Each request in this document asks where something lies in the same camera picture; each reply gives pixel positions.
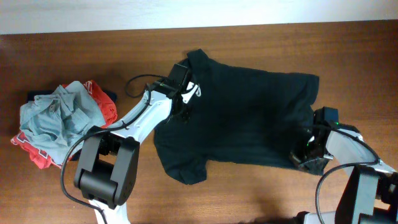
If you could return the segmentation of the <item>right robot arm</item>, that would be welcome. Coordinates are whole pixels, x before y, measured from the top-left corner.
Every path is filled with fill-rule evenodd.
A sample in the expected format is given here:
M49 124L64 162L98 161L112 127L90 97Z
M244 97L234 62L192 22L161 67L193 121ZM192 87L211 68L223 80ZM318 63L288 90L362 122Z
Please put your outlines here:
M387 165L352 125L339 122L338 110L323 107L305 128L310 139L293 151L298 170L319 175L314 213L300 212L293 223L397 223L397 171ZM336 210L320 210L325 179L343 170L349 175Z

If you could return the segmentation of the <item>black Nike t-shirt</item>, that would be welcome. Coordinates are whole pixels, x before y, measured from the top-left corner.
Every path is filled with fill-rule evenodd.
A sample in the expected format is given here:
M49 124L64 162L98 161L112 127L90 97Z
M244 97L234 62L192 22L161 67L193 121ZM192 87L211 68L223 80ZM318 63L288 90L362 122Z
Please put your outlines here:
M182 65L193 72L201 94L189 101L187 119L173 117L155 128L154 144L169 177L185 185L203 182L208 161L294 168L290 153L311 136L317 75L234 67L200 49Z

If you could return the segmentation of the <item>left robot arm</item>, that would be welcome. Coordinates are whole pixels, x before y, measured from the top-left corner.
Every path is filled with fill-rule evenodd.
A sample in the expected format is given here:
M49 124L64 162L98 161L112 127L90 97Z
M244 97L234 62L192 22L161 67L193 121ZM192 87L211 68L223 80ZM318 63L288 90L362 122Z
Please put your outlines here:
M136 182L142 142L159 123L182 114L198 90L190 69L175 64L169 76L144 87L141 100L123 118L88 131L74 186L88 199L98 223L128 223L126 201Z

